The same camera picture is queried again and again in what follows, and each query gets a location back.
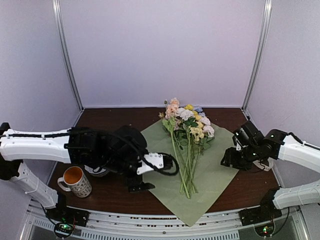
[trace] mug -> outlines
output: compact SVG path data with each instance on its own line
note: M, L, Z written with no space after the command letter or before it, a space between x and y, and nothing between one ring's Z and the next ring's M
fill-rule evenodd
M62 190L73 192L79 198L89 196L92 191L88 178L78 166L71 166L65 170L63 177L60 177L57 182Z

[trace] green wrapping paper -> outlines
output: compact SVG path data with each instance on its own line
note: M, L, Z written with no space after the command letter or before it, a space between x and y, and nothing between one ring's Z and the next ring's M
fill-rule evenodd
M191 227L212 206L238 170L220 165L225 150L233 147L233 134L225 128L212 124L214 140L211 147L200 156L193 182L198 193L192 193L191 199L180 193L180 175L164 176L157 172L143 175L145 183L152 183L155 189L150 192L165 205L182 222ZM147 141L147 149L151 153L165 152L175 156L170 135L158 121L142 131Z

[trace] brown tabletop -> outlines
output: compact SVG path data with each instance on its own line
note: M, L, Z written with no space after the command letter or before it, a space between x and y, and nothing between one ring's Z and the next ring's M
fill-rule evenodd
M234 131L246 122L238 108L207 108L204 110L211 122ZM114 131L122 125L132 125L142 131L159 120L161 108L99 108L86 109L77 126ZM70 164L58 163L49 186L61 191L57 179L62 177ZM109 173L102 178L86 174L92 184L92 193L86 198L78 198L71 192L65 192L67 204L72 207L121 213L171 215L172 213L150 192L129 193L124 177ZM250 173L239 171L208 213L235 210L259 205L265 193L278 186L272 171Z

